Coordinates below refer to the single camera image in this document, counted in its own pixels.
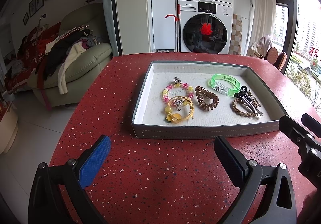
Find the green wristband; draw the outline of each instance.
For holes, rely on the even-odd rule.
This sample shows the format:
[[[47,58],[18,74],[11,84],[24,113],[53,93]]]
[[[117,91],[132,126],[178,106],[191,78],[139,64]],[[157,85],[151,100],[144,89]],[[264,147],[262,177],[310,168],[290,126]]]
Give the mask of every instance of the green wristband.
[[[219,83],[216,80],[224,80],[226,82],[229,82],[234,86],[234,88],[228,88],[226,85]],[[212,77],[211,87],[222,94],[225,94],[227,96],[233,96],[234,94],[240,91],[241,85],[238,82],[238,80],[236,80],[232,76],[216,74]]]

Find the tray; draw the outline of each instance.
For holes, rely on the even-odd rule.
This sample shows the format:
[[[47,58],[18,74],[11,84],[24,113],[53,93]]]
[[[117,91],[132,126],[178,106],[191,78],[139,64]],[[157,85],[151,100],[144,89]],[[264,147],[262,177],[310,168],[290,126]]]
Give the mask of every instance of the tray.
[[[233,96],[221,94],[208,85],[214,74],[226,74],[236,78],[241,85],[251,89],[252,94],[261,104],[259,108],[263,116],[242,117],[237,115],[231,104]],[[164,108],[166,104],[162,99],[163,89],[178,77],[182,83],[188,83],[195,89],[202,86],[217,94],[219,105],[214,110],[200,109],[196,96],[193,97],[195,112],[194,120],[189,119],[179,124],[165,121]],[[169,97],[175,95],[185,96],[181,88],[173,88]],[[188,114],[189,106],[181,110],[181,115]],[[279,130],[279,119],[287,112],[262,81],[262,79],[246,66],[197,62],[197,61],[154,61],[145,76],[142,89],[137,100],[132,119],[132,126],[136,137],[150,139],[210,139],[217,136],[239,137],[267,133]]]

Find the lamp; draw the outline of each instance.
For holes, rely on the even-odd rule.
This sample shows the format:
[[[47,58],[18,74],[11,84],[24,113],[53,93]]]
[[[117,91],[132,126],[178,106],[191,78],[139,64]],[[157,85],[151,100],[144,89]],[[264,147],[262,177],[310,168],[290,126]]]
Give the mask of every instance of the lamp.
[[[38,26],[37,26],[37,30],[36,30],[36,63],[38,63],[38,30],[39,30],[39,26],[40,26],[40,21],[42,18],[46,18],[47,14],[43,14],[40,16],[39,18],[39,22],[38,22]]]

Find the white floor tile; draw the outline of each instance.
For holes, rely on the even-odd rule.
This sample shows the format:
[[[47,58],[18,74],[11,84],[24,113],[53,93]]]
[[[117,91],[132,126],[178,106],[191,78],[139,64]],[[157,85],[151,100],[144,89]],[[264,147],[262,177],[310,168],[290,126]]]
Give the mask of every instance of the white floor tile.
[[[17,137],[8,153],[2,155],[9,170],[30,195],[39,163],[50,163],[61,133],[28,122],[18,121]]]
[[[19,185],[0,155],[0,191],[7,205],[21,222],[28,224],[29,196]]]
[[[70,117],[76,109],[76,104],[65,108],[53,107],[48,111],[34,96],[32,91],[15,94],[14,104],[20,120],[41,126],[43,128],[62,133]]]

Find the red chinese character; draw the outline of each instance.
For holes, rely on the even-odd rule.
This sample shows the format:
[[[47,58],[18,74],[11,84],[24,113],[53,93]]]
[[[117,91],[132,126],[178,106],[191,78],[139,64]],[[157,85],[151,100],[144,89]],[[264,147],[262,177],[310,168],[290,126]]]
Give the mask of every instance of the red chinese character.
[[[314,47],[312,47],[311,48],[311,50],[309,51],[309,55],[313,55],[313,53],[314,53],[314,56],[313,57],[315,57],[315,56],[317,56],[318,57],[318,55],[317,55],[317,53],[319,52],[319,50],[318,49],[316,49],[315,50],[315,52],[314,52],[314,50],[315,50],[315,48]]]
[[[312,55],[313,55],[313,53],[314,53],[314,49],[315,49],[315,48],[313,48],[313,47],[312,47],[312,49],[309,51],[309,55],[310,55],[310,56],[312,56]]]

